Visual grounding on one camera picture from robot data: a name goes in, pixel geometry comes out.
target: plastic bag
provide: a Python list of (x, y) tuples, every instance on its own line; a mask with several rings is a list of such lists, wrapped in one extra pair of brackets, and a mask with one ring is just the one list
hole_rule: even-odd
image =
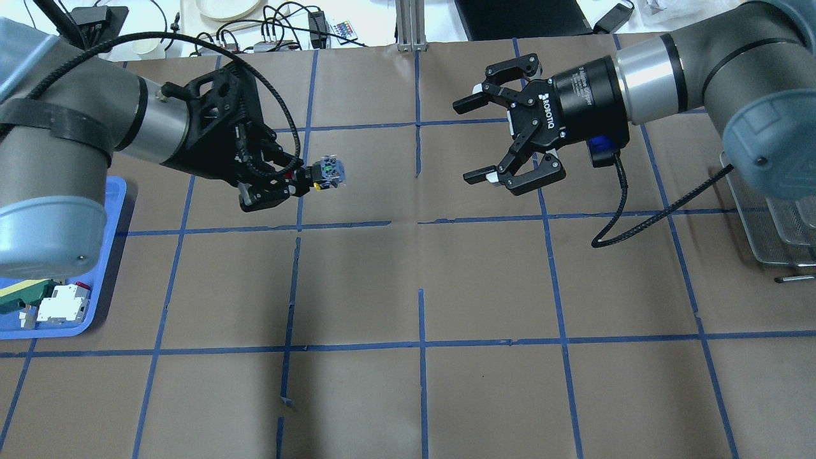
[(691, 22), (718, 15), (739, 5), (739, 0), (638, 0), (643, 25), (658, 25), (670, 20)]

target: blue tray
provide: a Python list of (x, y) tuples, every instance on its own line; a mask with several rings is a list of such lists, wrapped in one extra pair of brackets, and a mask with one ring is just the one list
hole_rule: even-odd
[[(80, 323), (37, 323), (33, 330), (26, 330), (20, 326), (20, 316), (17, 313), (0, 314), (0, 340), (74, 336), (84, 332), (85, 329), (91, 325), (91, 321), (96, 312), (96, 305), (99, 302), (99, 293), (102, 290), (104, 273), (108, 269), (108, 259), (110, 257), (111, 248), (113, 247), (113, 236), (116, 234), (119, 216), (122, 214), (126, 190), (127, 185), (121, 177), (108, 177), (104, 193), (104, 209), (108, 214), (108, 221), (104, 227), (100, 259), (93, 270), (81, 276), (68, 279), (68, 283), (79, 281), (91, 287), (91, 301), (85, 312), (85, 318)], [(0, 288), (8, 287), (19, 281), (19, 279), (0, 278)]]

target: black power adapter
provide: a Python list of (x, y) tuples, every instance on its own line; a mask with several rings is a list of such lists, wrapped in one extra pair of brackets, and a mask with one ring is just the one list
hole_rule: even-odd
[(309, 32), (309, 38), (312, 40), (312, 49), (326, 49), (326, 43), (329, 36), (329, 23), (326, 22), (326, 13), (323, 11), (308, 13), (308, 27), (312, 30)]

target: black strap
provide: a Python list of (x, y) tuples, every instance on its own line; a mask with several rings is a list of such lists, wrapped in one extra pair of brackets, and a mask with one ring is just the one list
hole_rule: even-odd
[(59, 105), (41, 100), (11, 99), (0, 105), (0, 124), (48, 129), (51, 136), (89, 145), (111, 163), (113, 139), (98, 120)]

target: robotic hand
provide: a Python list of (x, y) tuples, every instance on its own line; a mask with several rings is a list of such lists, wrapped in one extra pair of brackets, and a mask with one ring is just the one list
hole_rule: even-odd
[[(751, 0), (547, 79), (535, 54), (489, 65), (485, 81), (453, 107), (464, 114), (502, 105), (514, 141), (497, 165), (463, 178), (527, 193), (566, 177), (563, 145), (586, 141), (592, 165), (611, 166), (629, 141), (628, 122), (705, 105), (749, 185), (777, 198), (814, 195), (814, 31), (810, 0)], [(520, 78), (522, 91), (501, 86)], [(543, 154), (539, 167), (516, 175), (534, 153)]]
[[(93, 57), (139, 38), (198, 42), (233, 59), (185, 86), (158, 85)], [(0, 277), (68, 278), (97, 262), (113, 151), (238, 188), (245, 212), (345, 179), (325, 157), (310, 167), (283, 99), (246, 62), (170, 33), (137, 33), (81, 52), (0, 18)], [(264, 124), (255, 78), (280, 104), (295, 153)], [(211, 87), (204, 91), (205, 85)]]

